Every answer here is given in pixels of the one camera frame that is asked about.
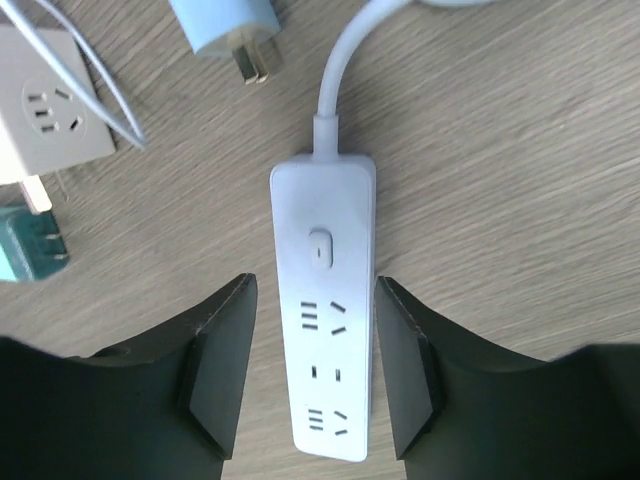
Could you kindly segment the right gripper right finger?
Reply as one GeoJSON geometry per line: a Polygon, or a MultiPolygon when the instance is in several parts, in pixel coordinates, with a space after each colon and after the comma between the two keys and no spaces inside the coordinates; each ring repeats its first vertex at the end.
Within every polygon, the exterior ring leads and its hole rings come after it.
{"type": "Polygon", "coordinates": [[[396,456],[410,479],[635,479],[639,348],[551,361],[497,345],[380,277],[375,311],[396,456]]]}

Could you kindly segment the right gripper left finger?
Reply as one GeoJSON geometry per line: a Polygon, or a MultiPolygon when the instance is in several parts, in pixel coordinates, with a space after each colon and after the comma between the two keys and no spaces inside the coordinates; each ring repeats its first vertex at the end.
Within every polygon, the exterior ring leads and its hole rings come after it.
{"type": "Polygon", "coordinates": [[[217,479],[233,453],[257,311],[244,273],[94,355],[1,341],[5,479],[217,479]]]}

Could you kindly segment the teal plug adapter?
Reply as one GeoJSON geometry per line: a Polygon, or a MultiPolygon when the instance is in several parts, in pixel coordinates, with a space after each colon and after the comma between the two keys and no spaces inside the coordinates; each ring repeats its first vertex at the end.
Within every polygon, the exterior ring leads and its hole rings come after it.
{"type": "Polygon", "coordinates": [[[33,283],[63,270],[70,256],[52,211],[1,208],[1,281],[33,283]]]}

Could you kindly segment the light blue power strip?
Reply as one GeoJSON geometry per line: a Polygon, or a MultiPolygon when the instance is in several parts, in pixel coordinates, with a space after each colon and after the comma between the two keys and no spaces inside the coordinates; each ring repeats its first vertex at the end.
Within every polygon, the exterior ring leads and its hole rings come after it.
{"type": "Polygon", "coordinates": [[[368,454],[376,168],[298,155],[271,172],[292,436],[304,453],[368,454]]]}

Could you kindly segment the white cube socket adapter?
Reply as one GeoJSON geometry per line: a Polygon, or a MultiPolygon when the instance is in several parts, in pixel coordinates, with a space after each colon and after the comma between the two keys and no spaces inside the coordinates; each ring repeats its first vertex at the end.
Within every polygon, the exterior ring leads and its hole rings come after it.
{"type": "Polygon", "coordinates": [[[1,183],[35,213],[51,200],[41,177],[116,152],[107,125],[14,26],[1,27],[1,183]]]}

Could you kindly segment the blue USB charger plug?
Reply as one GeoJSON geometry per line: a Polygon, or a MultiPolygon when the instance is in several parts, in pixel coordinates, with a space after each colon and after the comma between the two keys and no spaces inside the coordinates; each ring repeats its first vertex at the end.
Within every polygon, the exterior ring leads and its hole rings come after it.
{"type": "Polygon", "coordinates": [[[258,46],[281,31],[269,0],[171,0],[193,53],[232,58],[246,84],[260,84],[269,72],[258,46]]]}

